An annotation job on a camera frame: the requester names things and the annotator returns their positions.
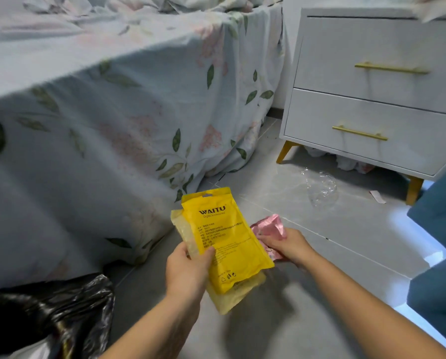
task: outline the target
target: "left hand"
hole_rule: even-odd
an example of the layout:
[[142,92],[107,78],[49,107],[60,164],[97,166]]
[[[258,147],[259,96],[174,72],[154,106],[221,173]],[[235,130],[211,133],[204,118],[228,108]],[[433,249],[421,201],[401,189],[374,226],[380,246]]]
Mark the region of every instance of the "left hand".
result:
[[200,303],[208,282],[208,269],[215,256],[215,248],[209,247],[197,259],[187,257],[185,242],[180,243],[166,260],[166,295]]

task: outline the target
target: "white nightstand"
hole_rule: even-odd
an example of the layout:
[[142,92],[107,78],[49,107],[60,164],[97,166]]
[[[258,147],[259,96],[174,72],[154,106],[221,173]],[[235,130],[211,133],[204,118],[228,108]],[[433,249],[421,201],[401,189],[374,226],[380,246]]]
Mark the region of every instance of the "white nightstand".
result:
[[446,19],[404,7],[301,11],[277,163],[306,145],[410,177],[446,170]]

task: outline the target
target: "black plastic bag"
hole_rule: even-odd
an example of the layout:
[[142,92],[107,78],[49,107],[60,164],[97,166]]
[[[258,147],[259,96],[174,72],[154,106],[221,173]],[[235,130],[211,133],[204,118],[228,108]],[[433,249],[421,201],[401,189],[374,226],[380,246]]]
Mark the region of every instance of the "black plastic bag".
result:
[[99,273],[0,289],[0,355],[50,337],[54,358],[97,358],[114,301],[112,283]]

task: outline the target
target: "pink plastic bag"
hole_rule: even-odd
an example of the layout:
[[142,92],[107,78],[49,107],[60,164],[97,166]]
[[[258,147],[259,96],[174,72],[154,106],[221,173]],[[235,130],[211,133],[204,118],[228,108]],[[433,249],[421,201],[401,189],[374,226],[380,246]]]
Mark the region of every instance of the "pink plastic bag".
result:
[[261,219],[259,222],[252,224],[250,228],[273,261],[285,258],[281,253],[268,247],[259,240],[260,235],[271,235],[279,240],[286,239],[286,231],[284,230],[283,223],[281,222],[279,215],[273,214],[269,217]]

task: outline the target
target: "waitu logo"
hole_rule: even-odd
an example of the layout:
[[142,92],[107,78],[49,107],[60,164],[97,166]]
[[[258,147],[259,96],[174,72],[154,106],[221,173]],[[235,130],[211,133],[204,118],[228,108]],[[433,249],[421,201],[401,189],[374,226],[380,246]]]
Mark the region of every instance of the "waitu logo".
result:
[[213,208],[213,209],[208,209],[208,210],[200,210],[199,212],[203,215],[205,214],[211,214],[211,213],[216,213],[218,211],[224,211],[226,209],[226,206],[223,205],[222,207],[219,208]]

